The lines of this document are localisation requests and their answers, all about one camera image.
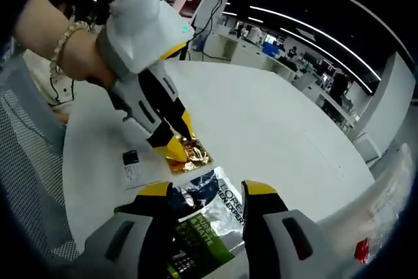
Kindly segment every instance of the office room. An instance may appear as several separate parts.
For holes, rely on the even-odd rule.
[[[33,274],[384,278],[410,258],[405,0],[12,1],[3,236]]]

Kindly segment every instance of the computer monitor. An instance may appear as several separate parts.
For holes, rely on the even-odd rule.
[[[317,63],[317,59],[313,57],[308,52],[305,52],[303,55],[303,59],[305,59],[307,62],[311,63],[312,65],[315,65]]]
[[[322,68],[324,69],[324,72],[327,73],[329,76],[333,76],[335,73],[335,67],[329,63],[327,60],[323,60],[321,64]]]
[[[172,6],[180,16],[191,23],[203,1],[204,0],[175,0]]]

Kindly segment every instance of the mesh chair back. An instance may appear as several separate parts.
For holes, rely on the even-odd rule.
[[[78,257],[65,211],[65,126],[54,118],[25,61],[0,69],[0,184],[12,212],[51,265]]]

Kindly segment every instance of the office desk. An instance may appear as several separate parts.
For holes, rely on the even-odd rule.
[[[172,176],[163,158],[147,150],[144,136],[121,122],[125,114],[112,108],[104,89],[77,84],[65,136],[63,189],[80,250],[116,206],[134,199],[137,189],[120,188],[121,154],[132,148],[143,154],[143,173],[156,180],[181,184],[220,166],[238,190],[243,179],[270,184],[290,209],[314,221],[373,183],[349,139],[278,75],[222,63],[166,62],[194,130],[215,162]]]
[[[355,125],[355,118],[348,114],[332,97],[322,88],[320,88],[317,84],[311,84],[308,89],[311,89],[309,95],[307,95],[315,104],[319,107],[322,107],[324,100],[326,99],[345,119],[346,124],[350,127],[354,127]]]
[[[212,32],[206,40],[204,53],[210,57],[229,59],[231,65],[243,65],[276,73],[290,82],[301,76],[277,59],[264,54],[260,47],[235,36]]]

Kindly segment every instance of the blue object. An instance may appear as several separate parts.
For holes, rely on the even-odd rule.
[[[206,38],[202,35],[199,35],[193,42],[191,42],[191,49],[193,49],[195,52],[202,52],[205,43]]]
[[[263,45],[263,52],[270,57],[274,57],[279,51],[279,46],[265,42]]]

